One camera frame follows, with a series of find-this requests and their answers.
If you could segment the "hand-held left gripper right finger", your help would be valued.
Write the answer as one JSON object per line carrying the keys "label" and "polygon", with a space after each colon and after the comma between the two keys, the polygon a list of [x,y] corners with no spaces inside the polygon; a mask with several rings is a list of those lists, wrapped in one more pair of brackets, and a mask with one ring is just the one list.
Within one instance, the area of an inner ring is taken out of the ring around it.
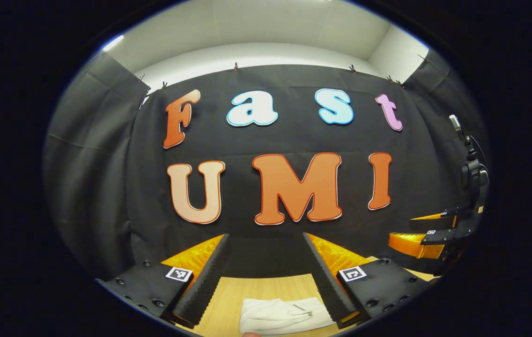
{"label": "hand-held left gripper right finger", "polygon": [[403,307],[440,280],[411,270],[383,247],[380,234],[333,242],[303,233],[313,256],[313,277],[323,303],[338,328],[360,325]]}

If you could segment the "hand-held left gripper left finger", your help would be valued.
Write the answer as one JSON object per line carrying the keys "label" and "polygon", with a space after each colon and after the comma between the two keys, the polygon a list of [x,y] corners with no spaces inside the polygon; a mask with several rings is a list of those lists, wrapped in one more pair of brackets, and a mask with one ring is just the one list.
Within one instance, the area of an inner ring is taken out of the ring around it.
{"label": "hand-held left gripper left finger", "polygon": [[228,250],[229,234],[222,234],[161,262],[146,259],[96,282],[144,315],[193,329],[212,300]]}

